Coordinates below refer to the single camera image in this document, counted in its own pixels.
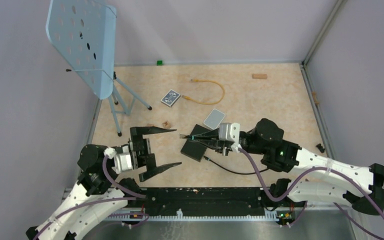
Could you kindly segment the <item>grey card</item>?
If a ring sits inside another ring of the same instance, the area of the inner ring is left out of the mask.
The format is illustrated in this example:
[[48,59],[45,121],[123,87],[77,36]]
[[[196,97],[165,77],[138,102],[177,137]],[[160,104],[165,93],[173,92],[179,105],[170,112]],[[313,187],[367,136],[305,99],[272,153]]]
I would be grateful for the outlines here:
[[208,129],[215,130],[223,122],[226,114],[214,108],[203,121],[203,125]]

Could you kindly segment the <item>black network switch box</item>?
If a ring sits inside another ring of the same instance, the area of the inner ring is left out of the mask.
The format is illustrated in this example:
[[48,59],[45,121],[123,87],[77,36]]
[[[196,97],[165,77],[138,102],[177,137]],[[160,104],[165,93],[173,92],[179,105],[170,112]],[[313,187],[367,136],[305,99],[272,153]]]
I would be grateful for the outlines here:
[[[192,135],[202,134],[209,132],[210,129],[196,124],[191,131]],[[197,162],[201,162],[204,159],[205,153],[207,151],[207,147],[194,141],[187,140],[183,147],[180,150],[180,153],[192,160]]]

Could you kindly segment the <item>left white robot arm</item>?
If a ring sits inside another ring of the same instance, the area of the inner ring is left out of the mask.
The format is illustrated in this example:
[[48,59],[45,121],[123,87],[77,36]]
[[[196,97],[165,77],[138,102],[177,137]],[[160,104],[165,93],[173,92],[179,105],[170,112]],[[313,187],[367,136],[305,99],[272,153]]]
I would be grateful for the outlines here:
[[136,206],[146,199],[136,183],[123,186],[116,178],[123,172],[145,167],[139,180],[145,182],[164,171],[178,166],[169,163],[158,166],[145,135],[169,133],[157,126],[130,128],[126,144],[106,146],[85,145],[77,162],[80,175],[71,191],[53,214],[42,224],[26,231],[30,240],[81,240],[93,227],[114,211]]

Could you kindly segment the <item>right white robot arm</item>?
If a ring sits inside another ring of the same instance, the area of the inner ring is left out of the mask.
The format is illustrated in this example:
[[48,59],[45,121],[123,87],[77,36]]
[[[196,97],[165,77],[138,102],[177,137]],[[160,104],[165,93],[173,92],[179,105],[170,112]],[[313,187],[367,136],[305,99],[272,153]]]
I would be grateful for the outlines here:
[[269,170],[295,174],[294,180],[278,180],[275,188],[261,185],[267,198],[279,206],[308,201],[344,205],[372,216],[384,211],[383,165],[356,166],[311,152],[285,140],[284,131],[267,118],[248,131],[238,123],[222,123],[204,133],[187,134],[185,139],[224,156],[229,152],[248,159],[261,155],[261,163]]

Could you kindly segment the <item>blue playing card deck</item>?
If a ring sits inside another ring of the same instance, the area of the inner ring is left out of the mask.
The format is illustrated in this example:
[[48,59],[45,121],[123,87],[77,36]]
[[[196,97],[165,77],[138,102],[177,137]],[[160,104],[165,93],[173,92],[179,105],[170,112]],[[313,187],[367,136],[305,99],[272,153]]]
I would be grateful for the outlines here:
[[181,98],[181,94],[177,91],[170,89],[166,95],[160,100],[162,104],[171,108]]

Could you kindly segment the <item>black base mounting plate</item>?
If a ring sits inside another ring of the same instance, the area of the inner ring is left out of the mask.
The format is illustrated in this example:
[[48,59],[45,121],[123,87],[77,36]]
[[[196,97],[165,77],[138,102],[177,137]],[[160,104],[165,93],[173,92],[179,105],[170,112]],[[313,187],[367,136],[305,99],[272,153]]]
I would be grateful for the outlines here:
[[273,202],[259,187],[149,187],[142,193],[145,199],[130,200],[126,207],[152,217],[175,216],[178,210],[185,217],[263,216],[277,208],[304,206],[288,198]]

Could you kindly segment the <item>long wooden block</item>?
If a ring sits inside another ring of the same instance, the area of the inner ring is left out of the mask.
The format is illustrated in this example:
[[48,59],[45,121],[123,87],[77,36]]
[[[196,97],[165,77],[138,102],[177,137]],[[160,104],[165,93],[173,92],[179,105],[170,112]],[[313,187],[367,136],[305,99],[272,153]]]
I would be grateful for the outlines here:
[[252,78],[258,80],[266,80],[268,78],[268,75],[265,73],[253,73]]

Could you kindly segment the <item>small black clip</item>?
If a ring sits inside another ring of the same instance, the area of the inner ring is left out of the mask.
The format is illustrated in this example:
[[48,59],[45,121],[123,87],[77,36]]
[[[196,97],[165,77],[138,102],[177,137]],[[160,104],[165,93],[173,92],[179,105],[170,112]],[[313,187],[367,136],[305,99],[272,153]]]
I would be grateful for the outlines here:
[[318,151],[320,153],[325,153],[325,151],[326,151],[326,149],[324,148],[324,146],[321,143],[318,143],[315,147],[318,149]]

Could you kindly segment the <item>light blue music stand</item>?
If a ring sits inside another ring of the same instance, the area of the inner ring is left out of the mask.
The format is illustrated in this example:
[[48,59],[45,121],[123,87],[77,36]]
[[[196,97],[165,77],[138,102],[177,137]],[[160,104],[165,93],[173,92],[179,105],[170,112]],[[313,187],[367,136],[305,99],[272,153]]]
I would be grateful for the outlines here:
[[122,129],[118,115],[129,116],[133,103],[127,105],[116,85],[153,108],[123,82],[115,71],[116,7],[104,0],[52,0],[49,5],[46,34],[51,45],[100,100],[108,100],[118,136]]

